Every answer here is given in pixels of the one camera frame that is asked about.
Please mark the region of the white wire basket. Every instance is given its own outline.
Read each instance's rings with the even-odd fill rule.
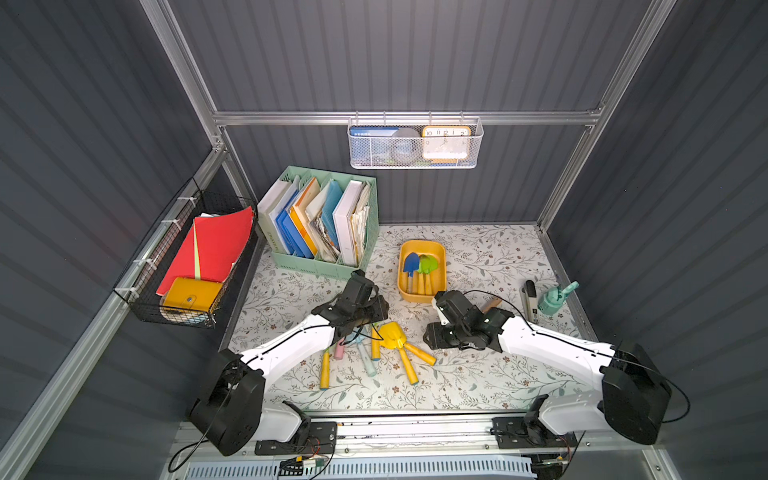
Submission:
[[[480,117],[359,114],[347,123],[349,162],[359,169],[475,168]]]

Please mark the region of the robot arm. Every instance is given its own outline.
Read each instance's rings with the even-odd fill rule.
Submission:
[[[432,349],[490,348],[524,355],[592,387],[557,399],[538,397],[525,416],[530,435],[614,429],[638,443],[656,441],[671,389],[641,347],[575,339],[499,308],[482,313],[457,291],[438,292],[432,304],[440,319],[424,334]],[[308,419],[291,405],[262,406],[264,391],[302,359],[367,323],[386,320],[388,312],[373,282],[361,270],[353,272],[341,294],[291,330],[241,355],[220,352],[203,377],[190,421],[223,455],[237,452],[254,436],[305,445]]]
[[[312,310],[275,339],[242,352],[224,350],[209,365],[190,421],[222,455],[232,455],[252,437],[306,443],[306,419],[288,406],[262,406],[263,394],[285,372],[356,329],[387,319],[389,304],[373,281],[356,270],[344,291]]]
[[[613,429],[637,443],[656,442],[672,391],[639,345],[575,339],[499,308],[483,313],[455,290],[438,292],[432,305],[440,323],[427,325],[424,341],[430,348],[490,348],[527,356],[593,389],[556,399],[538,397],[526,415],[536,436]]]

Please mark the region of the ventilation grille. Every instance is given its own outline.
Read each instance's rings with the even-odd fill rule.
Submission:
[[[247,462],[193,462],[187,480],[274,480],[279,460]],[[284,478],[311,478],[320,468],[305,468],[303,475]],[[504,476],[536,478],[531,472],[531,459],[510,455],[462,455],[432,457],[334,458],[317,478],[424,478],[455,476]]]

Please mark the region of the red folder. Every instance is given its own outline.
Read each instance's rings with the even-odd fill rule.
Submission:
[[[179,276],[222,283],[229,276],[233,263],[240,258],[252,228],[251,207],[219,217],[196,217],[157,289],[157,295],[165,295]]]

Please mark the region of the pink handle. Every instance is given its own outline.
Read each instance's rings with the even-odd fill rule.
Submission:
[[[333,358],[337,360],[341,360],[344,358],[344,339],[339,340],[339,342],[336,344],[336,351],[333,352]]]

